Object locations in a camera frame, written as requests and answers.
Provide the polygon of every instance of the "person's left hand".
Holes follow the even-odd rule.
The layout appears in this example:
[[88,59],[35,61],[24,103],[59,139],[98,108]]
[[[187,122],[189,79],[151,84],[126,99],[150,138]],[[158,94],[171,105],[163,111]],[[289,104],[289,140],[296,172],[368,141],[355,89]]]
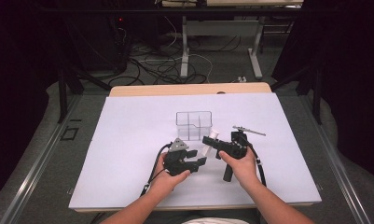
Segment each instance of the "person's left hand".
[[160,154],[157,167],[154,173],[154,180],[151,182],[151,187],[148,193],[155,193],[156,196],[160,196],[161,199],[164,199],[169,195],[175,186],[183,182],[190,175],[189,170],[185,170],[183,173],[175,176],[169,175],[163,166],[164,158],[166,157],[167,152]]

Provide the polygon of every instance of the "hand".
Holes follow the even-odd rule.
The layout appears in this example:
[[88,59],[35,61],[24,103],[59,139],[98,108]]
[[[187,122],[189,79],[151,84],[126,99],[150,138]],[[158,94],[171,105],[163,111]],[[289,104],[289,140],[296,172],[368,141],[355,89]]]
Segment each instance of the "hand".
[[244,189],[250,184],[260,183],[256,176],[256,158],[250,147],[247,147],[245,157],[239,160],[230,157],[225,151],[220,151],[219,156],[232,167],[233,173]]
[[179,183],[183,182],[187,177],[190,175],[190,171],[186,170],[183,173],[175,176],[169,175],[166,171],[164,171],[163,161],[166,157],[166,152],[160,154],[157,167],[154,173],[154,180],[151,182],[151,188],[149,192],[154,192],[157,196],[160,196],[161,199],[166,198],[169,195],[175,186]]

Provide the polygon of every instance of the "desk leg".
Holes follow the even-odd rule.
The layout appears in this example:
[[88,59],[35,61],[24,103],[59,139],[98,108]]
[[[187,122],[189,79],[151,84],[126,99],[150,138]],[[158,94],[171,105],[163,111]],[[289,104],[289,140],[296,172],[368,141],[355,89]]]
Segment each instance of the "desk leg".
[[251,65],[253,65],[254,75],[256,79],[262,79],[262,72],[259,67],[258,58],[256,57],[256,53],[259,49],[259,41],[262,36],[263,26],[265,24],[265,17],[260,17],[258,26],[256,27],[256,36],[254,39],[254,46],[252,49],[248,49],[248,54],[250,55]]
[[181,63],[180,77],[187,77],[189,49],[187,47],[187,17],[183,16],[183,61]]

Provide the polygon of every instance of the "gray mat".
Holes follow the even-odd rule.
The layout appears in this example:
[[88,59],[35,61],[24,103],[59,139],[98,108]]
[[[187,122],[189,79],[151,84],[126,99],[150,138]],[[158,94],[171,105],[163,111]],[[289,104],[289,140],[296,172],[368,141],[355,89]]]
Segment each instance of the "gray mat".
[[[322,203],[298,209],[316,223],[355,223],[328,165],[318,132],[315,131],[299,97],[279,98],[313,179],[323,188],[320,191]],[[76,185],[103,104],[102,95],[82,96],[76,111],[67,121],[69,131],[63,136],[63,140],[59,141],[44,174],[21,213],[19,223],[89,223],[95,216],[68,209],[71,195],[67,191]],[[74,140],[64,140],[73,138],[76,129]]]

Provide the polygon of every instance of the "person's right hand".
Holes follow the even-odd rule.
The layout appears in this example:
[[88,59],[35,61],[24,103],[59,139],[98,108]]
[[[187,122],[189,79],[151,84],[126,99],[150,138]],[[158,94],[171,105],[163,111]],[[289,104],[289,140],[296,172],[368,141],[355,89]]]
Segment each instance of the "person's right hand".
[[256,158],[250,147],[247,148],[245,157],[239,160],[230,157],[225,151],[220,151],[219,156],[232,167],[233,173],[244,189],[251,184],[260,183],[256,175]]

